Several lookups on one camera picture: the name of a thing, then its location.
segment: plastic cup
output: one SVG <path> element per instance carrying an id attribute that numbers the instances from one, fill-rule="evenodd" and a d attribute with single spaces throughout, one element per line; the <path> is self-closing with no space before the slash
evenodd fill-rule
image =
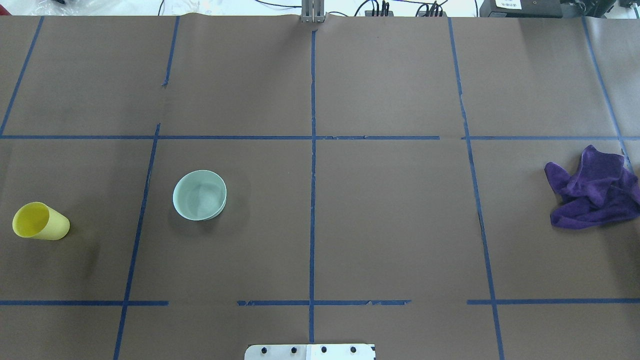
<path id="1" fill-rule="evenodd" d="M 173 189 L 173 207 L 183 218 L 194 221 L 218 216 L 227 203 L 227 186 L 213 171 L 186 174 Z"/>
<path id="2" fill-rule="evenodd" d="M 13 217 L 13 231 L 21 238 L 60 240 L 69 232 L 69 219 L 41 202 L 30 202 Z"/>

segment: metal plate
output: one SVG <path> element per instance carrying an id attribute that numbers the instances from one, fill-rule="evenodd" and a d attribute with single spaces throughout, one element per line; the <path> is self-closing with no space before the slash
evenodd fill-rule
<path id="1" fill-rule="evenodd" d="M 375 360 L 375 349 L 369 344 L 252 345 L 244 360 Z"/>

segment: white label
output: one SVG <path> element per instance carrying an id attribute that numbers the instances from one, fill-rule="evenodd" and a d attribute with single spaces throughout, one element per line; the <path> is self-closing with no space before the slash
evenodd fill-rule
<path id="1" fill-rule="evenodd" d="M 520 4 L 520 0 L 495 0 L 495 5 L 503 9 L 522 10 L 522 4 Z"/>

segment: bowl rim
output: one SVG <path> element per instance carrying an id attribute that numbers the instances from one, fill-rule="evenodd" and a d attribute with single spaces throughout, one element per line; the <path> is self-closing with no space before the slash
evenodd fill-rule
<path id="1" fill-rule="evenodd" d="M 208 174 L 212 174 L 215 177 L 217 177 L 221 182 L 222 182 L 222 186 L 224 189 L 224 199 L 222 200 L 220 206 L 218 207 L 218 209 L 216 211 L 214 211 L 211 215 L 208 215 L 207 217 L 204 218 L 191 218 L 191 217 L 187 217 L 185 214 L 183 214 L 180 210 L 178 210 L 178 207 L 175 205 L 176 203 L 176 190 L 178 188 L 178 185 L 180 185 L 181 182 L 185 181 L 185 179 L 187 179 L 189 176 L 192 176 L 193 174 L 197 173 L 197 172 L 205 172 Z M 187 220 L 192 220 L 192 221 L 202 221 L 202 220 L 209 220 L 211 218 L 214 218 L 216 216 L 218 216 L 222 209 L 225 207 L 225 205 L 227 204 L 227 184 L 225 183 L 225 180 L 222 179 L 222 177 L 220 175 L 218 175 L 217 173 L 211 171 L 211 170 L 206 170 L 206 169 L 200 169 L 200 170 L 194 170 L 188 174 L 185 174 L 184 176 L 182 176 L 180 178 L 180 180 L 178 180 L 178 182 L 175 184 L 175 186 L 173 187 L 173 196 L 172 196 L 172 200 L 173 200 L 173 208 L 176 210 L 176 212 L 182 216 L 183 218 L 187 219 Z"/>

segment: metal bracket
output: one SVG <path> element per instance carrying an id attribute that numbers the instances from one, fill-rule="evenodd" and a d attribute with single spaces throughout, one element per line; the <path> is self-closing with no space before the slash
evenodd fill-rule
<path id="1" fill-rule="evenodd" d="M 244 360 L 375 360 L 371 344 L 252 345 Z"/>
<path id="2" fill-rule="evenodd" d="M 324 22 L 324 0 L 302 0 L 302 22 Z"/>

